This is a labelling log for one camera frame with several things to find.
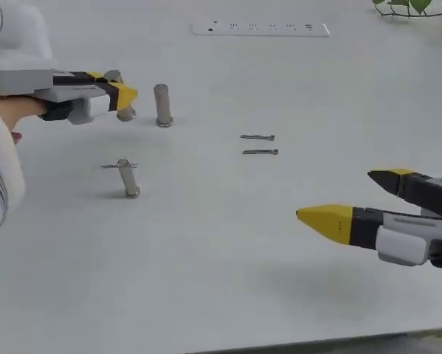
green plant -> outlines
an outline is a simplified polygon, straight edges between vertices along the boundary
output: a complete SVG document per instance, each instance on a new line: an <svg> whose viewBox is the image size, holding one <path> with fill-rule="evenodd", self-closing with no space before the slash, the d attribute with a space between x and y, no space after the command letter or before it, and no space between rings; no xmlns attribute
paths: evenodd
<svg viewBox="0 0 442 354"><path fill-rule="evenodd" d="M388 0L386 4L383 4L387 0L372 0L375 4L376 11L382 16L401 16L401 17L434 17L442 15L442 11L435 13L427 13L426 9L429 8L431 3L438 3L442 0ZM388 5L389 12L386 13L379 7L382 4ZM404 8L406 13L396 12L395 6Z"/></svg>

power strip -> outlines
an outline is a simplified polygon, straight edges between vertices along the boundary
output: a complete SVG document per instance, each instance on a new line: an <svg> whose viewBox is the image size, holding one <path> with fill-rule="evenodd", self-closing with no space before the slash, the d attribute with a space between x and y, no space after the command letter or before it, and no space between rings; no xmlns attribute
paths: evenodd
<svg viewBox="0 0 442 354"><path fill-rule="evenodd" d="M276 37L328 37L325 24L297 22L238 22L198 21L191 25L195 35L262 35Z"/></svg>

table surface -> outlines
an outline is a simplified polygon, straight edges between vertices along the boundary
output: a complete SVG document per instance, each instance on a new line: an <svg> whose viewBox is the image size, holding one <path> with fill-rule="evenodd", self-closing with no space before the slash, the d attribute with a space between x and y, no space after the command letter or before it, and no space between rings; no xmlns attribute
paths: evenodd
<svg viewBox="0 0 442 354"><path fill-rule="evenodd" d="M442 270L383 263L294 214L418 211L366 172L442 176L442 18L389 21L363 0L34 3L59 69L120 69L139 117L20 127L27 197L0 231L0 354L172 354L442 326ZM331 36L192 35L203 16L321 21ZM170 87L169 129L154 122L157 83ZM136 200L100 169L118 159L139 164Z"/></svg>

metal pin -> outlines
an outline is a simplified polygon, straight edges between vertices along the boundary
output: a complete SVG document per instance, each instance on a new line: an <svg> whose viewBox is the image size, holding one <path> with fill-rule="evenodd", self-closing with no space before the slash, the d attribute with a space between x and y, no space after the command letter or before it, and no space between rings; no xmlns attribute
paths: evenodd
<svg viewBox="0 0 442 354"><path fill-rule="evenodd" d="M270 136L263 136L263 135L241 135L242 139L260 139L260 140L269 140L269 141L273 141L274 140L274 135L270 135Z"/></svg>
<svg viewBox="0 0 442 354"><path fill-rule="evenodd" d="M170 111L170 98L168 96L168 86L159 83L153 87L156 104L156 124L160 128L168 128L173 125L173 117Z"/></svg>
<svg viewBox="0 0 442 354"><path fill-rule="evenodd" d="M244 150L242 151L243 155L256 155L256 154L270 154L277 155L278 149L260 149L260 150Z"/></svg>
<svg viewBox="0 0 442 354"><path fill-rule="evenodd" d="M124 83L119 70L109 70L104 74L104 78L107 80L115 80L117 82ZM137 117L137 113L135 109L132 108L132 105L117 111L117 118L121 122L130 122L135 117Z"/></svg>
<svg viewBox="0 0 442 354"><path fill-rule="evenodd" d="M101 168L119 168L116 164L104 164ZM137 168L137 164L131 164L131 168Z"/></svg>
<svg viewBox="0 0 442 354"><path fill-rule="evenodd" d="M135 182L131 163L126 159L121 159L117 162L117 167L119 168L122 182L124 182L125 196L129 199L137 198L140 194L140 188Z"/></svg>

person's arm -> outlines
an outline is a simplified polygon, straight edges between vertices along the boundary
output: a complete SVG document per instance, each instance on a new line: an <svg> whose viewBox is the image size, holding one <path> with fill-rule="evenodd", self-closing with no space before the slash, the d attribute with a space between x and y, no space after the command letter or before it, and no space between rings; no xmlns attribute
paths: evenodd
<svg viewBox="0 0 442 354"><path fill-rule="evenodd" d="M29 97L0 97L0 225L24 197L21 164L10 131L24 117L45 113L44 104Z"/></svg>

